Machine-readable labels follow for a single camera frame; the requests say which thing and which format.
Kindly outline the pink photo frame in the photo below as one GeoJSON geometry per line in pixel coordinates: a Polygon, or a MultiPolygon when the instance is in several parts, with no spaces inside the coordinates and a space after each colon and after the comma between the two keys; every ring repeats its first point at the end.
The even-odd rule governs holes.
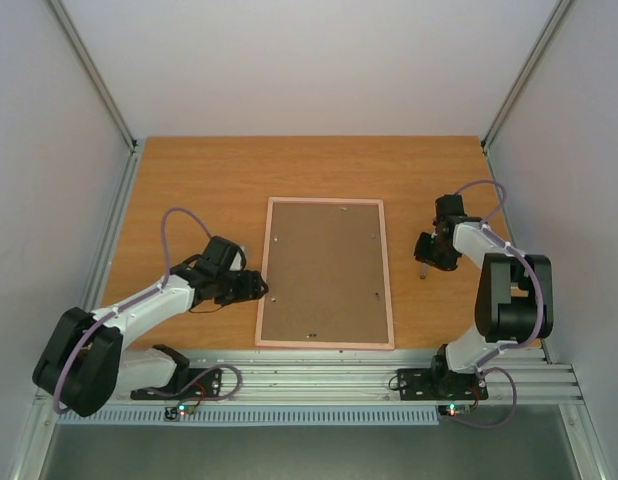
{"type": "Polygon", "coordinates": [[[256,346],[394,349],[382,200],[270,198],[262,274],[256,346]]]}

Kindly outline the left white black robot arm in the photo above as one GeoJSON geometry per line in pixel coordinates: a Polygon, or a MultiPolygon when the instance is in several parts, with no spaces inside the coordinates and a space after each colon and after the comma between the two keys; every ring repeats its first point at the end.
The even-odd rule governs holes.
{"type": "Polygon", "coordinates": [[[53,410],[88,417],[115,391],[151,398],[180,398],[212,371],[193,370],[187,357],[166,346],[130,354],[139,337],[162,322],[203,302],[220,308],[257,301],[269,287],[246,267],[237,244],[212,237],[204,251],[168,266],[166,274],[137,294],[109,307],[73,307],[60,317],[32,374],[36,386],[53,398],[53,410]]]}

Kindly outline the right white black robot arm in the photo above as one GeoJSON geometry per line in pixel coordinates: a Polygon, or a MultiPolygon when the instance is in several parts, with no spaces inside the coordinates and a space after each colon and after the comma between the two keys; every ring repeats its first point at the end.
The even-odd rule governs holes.
{"type": "Polygon", "coordinates": [[[465,213],[460,194],[435,201],[434,231],[418,238],[415,260],[444,272],[467,257],[480,270],[474,325],[441,346],[422,376],[435,399],[451,399],[476,387],[488,362],[544,339],[553,329],[552,265],[498,236],[480,217],[465,213]]]}

